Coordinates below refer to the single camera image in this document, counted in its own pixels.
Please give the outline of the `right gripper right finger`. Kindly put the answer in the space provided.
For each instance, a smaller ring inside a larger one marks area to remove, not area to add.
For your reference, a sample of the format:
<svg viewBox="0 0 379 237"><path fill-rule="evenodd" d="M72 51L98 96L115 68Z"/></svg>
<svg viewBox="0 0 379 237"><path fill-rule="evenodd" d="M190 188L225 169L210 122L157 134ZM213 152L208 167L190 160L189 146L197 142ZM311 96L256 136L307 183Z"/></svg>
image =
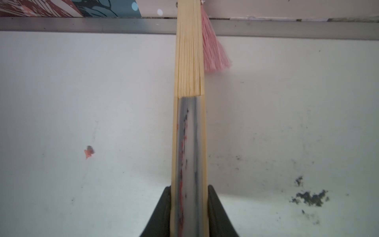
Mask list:
<svg viewBox="0 0 379 237"><path fill-rule="evenodd" d="M208 217L210 237L239 237L212 185L208 186Z"/></svg>

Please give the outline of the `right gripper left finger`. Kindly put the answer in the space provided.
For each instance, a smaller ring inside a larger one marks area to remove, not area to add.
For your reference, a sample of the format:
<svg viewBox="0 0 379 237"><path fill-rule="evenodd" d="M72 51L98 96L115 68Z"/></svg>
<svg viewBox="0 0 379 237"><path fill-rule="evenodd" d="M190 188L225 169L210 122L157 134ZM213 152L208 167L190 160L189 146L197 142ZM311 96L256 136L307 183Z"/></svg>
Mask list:
<svg viewBox="0 0 379 237"><path fill-rule="evenodd" d="M169 237L171 187L165 187L151 218L140 237Z"/></svg>

